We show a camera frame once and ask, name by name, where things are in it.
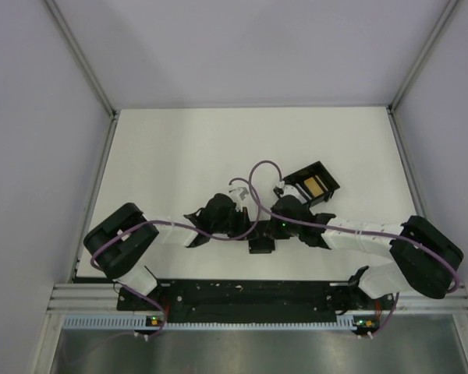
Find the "aluminium left frame post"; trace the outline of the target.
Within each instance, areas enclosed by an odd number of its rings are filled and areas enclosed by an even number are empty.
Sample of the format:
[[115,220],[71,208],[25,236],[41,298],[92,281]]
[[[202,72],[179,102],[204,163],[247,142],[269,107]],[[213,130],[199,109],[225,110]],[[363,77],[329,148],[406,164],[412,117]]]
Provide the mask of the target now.
[[83,49],[72,32],[71,27],[67,23],[66,18],[62,14],[57,1],[41,0],[41,3],[44,6],[47,14],[50,16],[54,26],[61,35],[67,50],[73,57],[73,60],[75,61],[78,69],[81,71],[87,85],[90,87],[98,103],[102,106],[104,112],[109,118],[114,118],[117,111],[110,102],[108,95],[105,93],[105,90],[103,89],[85,53],[83,52]]

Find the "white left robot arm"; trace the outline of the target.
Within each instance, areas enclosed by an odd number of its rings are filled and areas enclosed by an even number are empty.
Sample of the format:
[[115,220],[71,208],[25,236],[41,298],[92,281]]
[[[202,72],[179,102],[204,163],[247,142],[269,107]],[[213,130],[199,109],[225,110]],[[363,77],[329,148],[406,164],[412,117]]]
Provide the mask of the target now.
[[135,203],[125,203],[93,228],[83,239],[90,264],[111,280],[134,290],[134,299],[145,309],[161,300],[158,280],[142,261],[151,245],[196,248],[210,240],[246,240],[255,231],[260,214],[250,221],[244,192],[217,193],[206,206],[180,219],[147,220]]

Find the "black leather card holder wallet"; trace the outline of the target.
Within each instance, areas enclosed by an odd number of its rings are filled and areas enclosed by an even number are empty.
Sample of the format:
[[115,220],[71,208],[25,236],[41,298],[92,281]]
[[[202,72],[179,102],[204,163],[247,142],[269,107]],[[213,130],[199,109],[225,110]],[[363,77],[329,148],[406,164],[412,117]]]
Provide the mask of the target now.
[[249,254],[271,254],[275,251],[270,221],[259,221],[248,235]]

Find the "black plastic card tray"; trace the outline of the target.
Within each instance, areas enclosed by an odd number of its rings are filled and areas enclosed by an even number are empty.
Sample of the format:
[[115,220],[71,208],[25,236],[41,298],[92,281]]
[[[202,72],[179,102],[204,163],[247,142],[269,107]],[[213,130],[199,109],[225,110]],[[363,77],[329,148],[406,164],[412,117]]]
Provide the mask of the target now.
[[303,205],[309,208],[326,203],[340,189],[340,184],[320,161],[286,175],[283,181],[296,188]]

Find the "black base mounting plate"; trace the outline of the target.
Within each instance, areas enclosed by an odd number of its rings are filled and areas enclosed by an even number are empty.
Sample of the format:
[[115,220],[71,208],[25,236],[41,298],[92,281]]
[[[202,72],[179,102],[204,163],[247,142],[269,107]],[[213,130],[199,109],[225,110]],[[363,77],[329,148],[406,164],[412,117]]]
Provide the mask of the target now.
[[389,310],[356,285],[313,280],[160,279],[148,295],[171,323],[332,323],[353,310]]

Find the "aluminium right frame post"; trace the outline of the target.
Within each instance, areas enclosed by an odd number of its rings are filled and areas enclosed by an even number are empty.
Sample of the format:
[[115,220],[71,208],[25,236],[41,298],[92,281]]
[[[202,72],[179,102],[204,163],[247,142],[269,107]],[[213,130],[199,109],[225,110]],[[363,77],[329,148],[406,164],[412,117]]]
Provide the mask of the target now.
[[449,27],[462,4],[463,1],[461,0],[450,0],[446,2],[441,15],[438,17],[435,25],[431,29],[431,32],[420,49],[419,54],[409,68],[408,73],[406,74],[390,105],[388,106],[388,112],[390,114],[393,114],[395,111],[397,111],[405,100],[406,95],[410,92],[413,84],[417,81],[417,77],[423,71],[424,66],[427,64],[430,56],[432,55],[444,32]]

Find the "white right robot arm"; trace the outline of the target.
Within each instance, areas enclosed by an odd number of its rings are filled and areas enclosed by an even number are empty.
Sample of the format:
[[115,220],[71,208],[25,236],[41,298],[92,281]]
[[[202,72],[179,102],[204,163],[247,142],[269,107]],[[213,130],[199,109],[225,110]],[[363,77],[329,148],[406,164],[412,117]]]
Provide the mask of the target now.
[[355,222],[331,213],[313,214],[295,196],[283,196],[267,212],[277,229],[310,247],[385,259],[360,267],[349,279],[349,300],[357,308],[410,289],[443,299],[460,285],[462,251],[423,217],[401,224]]

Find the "aluminium front rail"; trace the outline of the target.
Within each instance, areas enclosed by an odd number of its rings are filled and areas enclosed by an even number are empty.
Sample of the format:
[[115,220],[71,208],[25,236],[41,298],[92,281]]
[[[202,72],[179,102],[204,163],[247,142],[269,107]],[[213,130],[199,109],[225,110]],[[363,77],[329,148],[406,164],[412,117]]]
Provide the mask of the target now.
[[[56,284],[47,310],[60,314],[124,313],[117,309],[118,290],[118,285],[111,284]],[[400,294],[395,312],[407,315],[468,313],[468,294],[464,286],[442,300],[407,291]]]

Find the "aluminium frame post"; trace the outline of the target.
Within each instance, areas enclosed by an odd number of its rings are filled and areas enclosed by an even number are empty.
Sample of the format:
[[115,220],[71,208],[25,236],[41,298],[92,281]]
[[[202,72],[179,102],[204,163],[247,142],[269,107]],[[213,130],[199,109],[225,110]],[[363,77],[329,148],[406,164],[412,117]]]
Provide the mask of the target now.
[[462,4],[463,1],[461,0],[450,0],[446,2],[441,15],[438,17],[435,25],[431,29],[431,32],[420,49],[419,54],[409,68],[408,73],[406,74],[390,105],[388,106],[388,112],[390,114],[393,114],[395,111],[397,111],[405,100],[406,95],[410,92],[413,84],[417,81],[417,77],[423,71],[424,66],[427,64],[430,56],[432,55],[444,32],[449,27]]
[[114,118],[117,111],[110,102],[108,95],[105,93],[105,90],[103,89],[85,53],[83,52],[83,49],[72,32],[71,27],[67,23],[66,18],[62,14],[57,1],[41,0],[41,3],[44,6],[47,14],[50,16],[54,26],[61,35],[67,50],[73,57],[73,60],[75,61],[78,69],[81,71],[87,85],[90,87],[98,103],[102,106],[104,112],[109,118]]

